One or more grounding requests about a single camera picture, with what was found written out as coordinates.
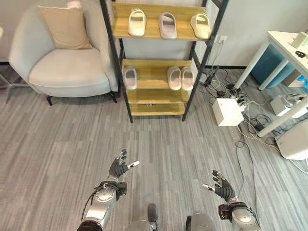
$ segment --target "white box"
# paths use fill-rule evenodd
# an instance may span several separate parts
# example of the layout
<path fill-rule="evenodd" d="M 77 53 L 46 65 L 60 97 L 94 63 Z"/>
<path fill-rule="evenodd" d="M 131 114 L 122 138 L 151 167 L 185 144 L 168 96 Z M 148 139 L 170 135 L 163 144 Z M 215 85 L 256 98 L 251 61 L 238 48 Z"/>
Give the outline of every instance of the white box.
<path fill-rule="evenodd" d="M 276 116 L 283 116 L 284 114 L 286 114 L 288 111 L 291 110 L 290 107 L 286 107 L 283 104 L 283 101 L 282 101 L 281 97 L 279 97 L 279 96 L 277 96 L 273 101 L 271 101 L 270 105 L 273 108 Z M 308 112 L 308 110 L 306 108 L 303 108 L 298 113 L 294 114 L 292 116 L 292 118 L 299 118 L 302 115 L 306 114 L 307 112 Z"/>
<path fill-rule="evenodd" d="M 216 99 L 212 108 L 218 126 L 238 126 L 244 120 L 235 99 Z"/>

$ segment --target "white wall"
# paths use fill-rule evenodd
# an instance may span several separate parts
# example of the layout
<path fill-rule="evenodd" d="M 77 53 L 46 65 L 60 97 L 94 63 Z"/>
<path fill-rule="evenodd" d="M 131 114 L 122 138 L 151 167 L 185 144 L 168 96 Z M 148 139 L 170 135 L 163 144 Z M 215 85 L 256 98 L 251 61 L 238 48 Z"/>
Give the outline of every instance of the white wall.
<path fill-rule="evenodd" d="M 0 62 L 7 62 L 11 42 L 23 12 L 37 0 L 0 0 L 0 25 L 4 29 L 0 38 Z"/>
<path fill-rule="evenodd" d="M 215 64 L 246 66 L 268 30 L 300 32 L 307 29 L 308 0 L 230 0 L 218 32 L 219 36 L 228 38 Z M 219 46 L 214 45 L 212 54 Z"/>
<path fill-rule="evenodd" d="M 8 60 L 14 30 L 22 13 L 38 0 L 1 0 L 0 25 L 4 37 L 0 39 L 0 62 Z M 202 0 L 123 0 L 140 3 L 200 5 Z M 247 65 L 268 30 L 287 32 L 306 31 L 308 28 L 308 0 L 230 0 L 218 35 L 228 39 L 215 64 Z M 210 17 L 215 9 L 208 7 Z M 127 57 L 132 58 L 186 58 L 190 42 L 126 39 Z M 215 44 L 210 61 L 219 44 Z"/>

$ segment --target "table top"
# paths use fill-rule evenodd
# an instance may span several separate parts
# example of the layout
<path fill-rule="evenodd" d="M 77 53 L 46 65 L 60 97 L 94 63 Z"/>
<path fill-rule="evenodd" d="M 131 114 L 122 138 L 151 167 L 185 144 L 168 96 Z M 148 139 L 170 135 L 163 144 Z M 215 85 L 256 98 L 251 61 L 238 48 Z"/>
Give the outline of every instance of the table top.
<path fill-rule="evenodd" d="M 268 31 L 268 34 L 271 44 L 279 50 L 300 73 L 308 77 L 308 46 L 294 48 L 291 45 L 298 33 Z M 301 51 L 305 53 L 306 56 L 300 58 L 295 54 L 296 51 Z"/>

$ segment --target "gray carpet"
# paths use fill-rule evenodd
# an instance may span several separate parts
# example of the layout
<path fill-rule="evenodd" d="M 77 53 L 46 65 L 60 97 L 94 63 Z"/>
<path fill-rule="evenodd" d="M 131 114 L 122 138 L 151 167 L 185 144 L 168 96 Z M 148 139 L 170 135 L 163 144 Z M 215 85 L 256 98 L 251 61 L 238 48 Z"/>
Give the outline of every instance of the gray carpet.
<path fill-rule="evenodd" d="M 232 81 L 242 70 L 228 72 Z M 222 80 L 224 72 L 218 76 Z M 279 86 L 260 92 L 251 77 L 248 82 L 244 91 L 259 103 L 298 91 Z M 211 171 L 219 169 L 239 190 L 234 144 L 240 134 L 236 127 L 216 125 L 209 98 L 198 90 L 185 122 L 179 116 L 161 116 L 134 117 L 131 124 L 123 98 L 118 104 L 109 96 L 54 98 L 50 107 L 30 88 L 13 89 L 9 103 L 0 104 L 1 230 L 77 230 L 87 197 L 124 147 L 128 161 L 141 164 L 122 178 L 128 194 L 118 201 L 107 231 L 122 231 L 132 221 L 146 219 L 149 203 L 159 209 L 161 231 L 183 231 L 186 217 L 196 211 L 210 215 L 217 230 L 230 230 L 229 221 L 219 220 L 222 199 L 201 183 L 213 184 Z M 260 109 L 275 118 L 269 104 Z M 252 104 L 251 116 L 260 109 Z M 291 119 L 281 128 L 297 121 Z M 308 230 L 307 175 L 274 148 L 256 140 L 247 143 L 255 162 L 262 229 Z M 255 208 L 247 149 L 238 154 L 245 181 L 240 199 Z"/>

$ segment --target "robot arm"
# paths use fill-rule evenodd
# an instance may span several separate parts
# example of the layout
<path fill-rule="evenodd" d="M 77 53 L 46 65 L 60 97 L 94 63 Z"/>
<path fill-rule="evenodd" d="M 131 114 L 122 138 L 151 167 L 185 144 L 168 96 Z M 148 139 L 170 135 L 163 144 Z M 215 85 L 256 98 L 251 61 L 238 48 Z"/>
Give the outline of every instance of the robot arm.
<path fill-rule="evenodd" d="M 94 188 L 94 192 L 85 204 L 81 224 L 77 231 L 103 231 L 106 227 L 117 200 L 127 192 L 127 184 L 118 182 L 120 176 L 139 164 L 139 161 L 136 161 L 126 165 L 124 162 L 126 154 L 125 149 L 120 152 L 120 157 L 116 158 L 110 166 L 107 180 Z"/>
<path fill-rule="evenodd" d="M 227 202 L 226 205 L 218 207 L 220 219 L 230 220 L 235 231 L 260 231 L 257 216 L 252 208 L 248 208 L 244 202 L 239 202 L 232 186 L 220 172 L 213 170 L 213 175 L 213 180 L 216 182 L 215 187 L 207 184 L 202 184 L 202 187 L 212 191 Z"/>

